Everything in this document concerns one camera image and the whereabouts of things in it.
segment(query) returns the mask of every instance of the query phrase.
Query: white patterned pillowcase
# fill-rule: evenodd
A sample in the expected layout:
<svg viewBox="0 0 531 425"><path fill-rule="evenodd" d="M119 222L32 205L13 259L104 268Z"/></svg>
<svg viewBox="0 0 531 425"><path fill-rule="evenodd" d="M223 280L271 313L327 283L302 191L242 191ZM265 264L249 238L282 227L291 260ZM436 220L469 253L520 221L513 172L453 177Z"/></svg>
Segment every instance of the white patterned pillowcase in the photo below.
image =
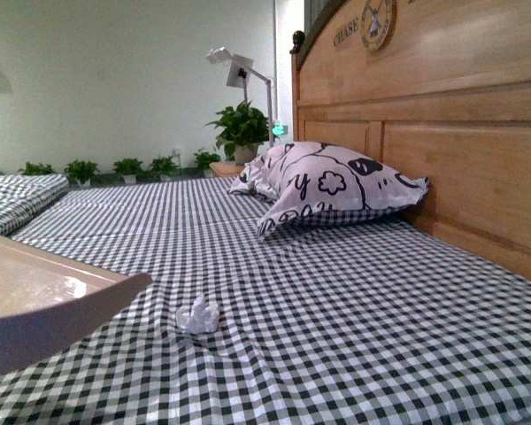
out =
<svg viewBox="0 0 531 425"><path fill-rule="evenodd" d="M428 179L410 180L355 151L318 142L273 147L250 162L228 193L275 201L258 221L264 238L286 223L334 226L417 204Z"/></svg>

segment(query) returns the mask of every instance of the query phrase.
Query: wooden panel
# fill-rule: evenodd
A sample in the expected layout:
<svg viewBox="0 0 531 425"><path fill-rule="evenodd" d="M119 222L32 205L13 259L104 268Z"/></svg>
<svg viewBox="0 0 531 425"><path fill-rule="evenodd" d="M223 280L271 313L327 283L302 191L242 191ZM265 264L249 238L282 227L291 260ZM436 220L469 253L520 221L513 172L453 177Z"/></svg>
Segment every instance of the wooden panel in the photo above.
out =
<svg viewBox="0 0 531 425"><path fill-rule="evenodd" d="M460 227L457 223L429 218L412 213L412 211L404 212L402 215L416 228L489 259L531 280L531 251L527 248L496 240L475 229Z"/></svg>
<svg viewBox="0 0 531 425"><path fill-rule="evenodd" d="M531 0L397 1L389 45L369 53L350 0L329 22L301 69L302 104L333 104L531 81Z"/></svg>
<svg viewBox="0 0 531 425"><path fill-rule="evenodd" d="M306 121L304 140L338 144L353 151L365 153L367 131L366 122Z"/></svg>
<svg viewBox="0 0 531 425"><path fill-rule="evenodd" d="M531 122L531 83L354 104L301 105L299 111L304 120Z"/></svg>
<svg viewBox="0 0 531 425"><path fill-rule="evenodd" d="M383 156L383 129L384 123L372 121L368 124L368 137L366 140L366 156L382 161Z"/></svg>
<svg viewBox="0 0 531 425"><path fill-rule="evenodd" d="M386 124L383 161L435 187L426 214L531 249L531 128Z"/></svg>
<svg viewBox="0 0 531 425"><path fill-rule="evenodd" d="M304 61L300 138L362 151L363 130L368 156L430 178L409 221L531 279L531 0L397 0L387 47L367 52L359 31L335 47L364 4Z"/></svg>

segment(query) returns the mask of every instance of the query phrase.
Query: black and white checkered sheet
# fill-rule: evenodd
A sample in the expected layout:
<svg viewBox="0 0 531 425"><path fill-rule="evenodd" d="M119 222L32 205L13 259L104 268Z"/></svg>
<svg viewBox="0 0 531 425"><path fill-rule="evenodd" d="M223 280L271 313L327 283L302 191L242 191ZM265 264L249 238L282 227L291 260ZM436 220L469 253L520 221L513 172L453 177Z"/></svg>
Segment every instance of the black and white checkered sheet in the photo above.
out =
<svg viewBox="0 0 531 425"><path fill-rule="evenodd" d="M0 175L0 235L8 235L32 220L67 192L61 174Z"/></svg>
<svg viewBox="0 0 531 425"><path fill-rule="evenodd" d="M154 283L0 376L0 423L531 419L531 282L403 222L285 228L231 178L71 192L15 239ZM213 334L174 315L199 293Z"/></svg>

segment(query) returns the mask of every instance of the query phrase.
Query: green exit sign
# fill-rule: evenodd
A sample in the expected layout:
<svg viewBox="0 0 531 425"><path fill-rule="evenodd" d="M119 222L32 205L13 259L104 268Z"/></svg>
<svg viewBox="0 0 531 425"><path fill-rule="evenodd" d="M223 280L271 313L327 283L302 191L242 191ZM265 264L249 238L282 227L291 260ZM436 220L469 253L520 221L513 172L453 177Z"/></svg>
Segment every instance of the green exit sign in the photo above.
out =
<svg viewBox="0 0 531 425"><path fill-rule="evenodd" d="M272 133L273 135L286 135L288 132L288 126L278 125L274 126Z"/></svg>

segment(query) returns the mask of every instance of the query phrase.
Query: green leafy plant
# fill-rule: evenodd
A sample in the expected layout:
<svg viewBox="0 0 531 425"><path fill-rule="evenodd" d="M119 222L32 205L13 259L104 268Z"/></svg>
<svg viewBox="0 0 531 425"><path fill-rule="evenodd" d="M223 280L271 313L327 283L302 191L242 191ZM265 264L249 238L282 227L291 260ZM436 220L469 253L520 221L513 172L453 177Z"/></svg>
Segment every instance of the green leafy plant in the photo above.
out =
<svg viewBox="0 0 531 425"><path fill-rule="evenodd" d="M26 168L20 168L18 171L21 171L23 175L44 175L55 173L55 170L50 164L44 165L41 162L39 164L27 162Z"/></svg>
<svg viewBox="0 0 531 425"><path fill-rule="evenodd" d="M151 161L151 173L157 175L177 175L179 166L173 162L173 157L157 157Z"/></svg>
<svg viewBox="0 0 531 425"><path fill-rule="evenodd" d="M84 184L88 179L95 175L98 171L96 168L98 164L90 161L75 160L65 167L65 172L69 177L74 178L80 184Z"/></svg>
<svg viewBox="0 0 531 425"><path fill-rule="evenodd" d="M143 174L142 161L136 158L124 158L114 163L114 171L120 175L141 175Z"/></svg>
<svg viewBox="0 0 531 425"><path fill-rule="evenodd" d="M195 152L196 167L203 172L211 168L212 162L219 162L220 155L218 153L210 153L205 149L199 149Z"/></svg>
<svg viewBox="0 0 531 425"><path fill-rule="evenodd" d="M260 143L269 137L267 117L258 109L241 102L236 108L227 106L216 112L220 118L206 125L214 124L214 128L223 128L216 136L216 147L224 146L224 153L232 158L236 146L250 147L253 143Z"/></svg>

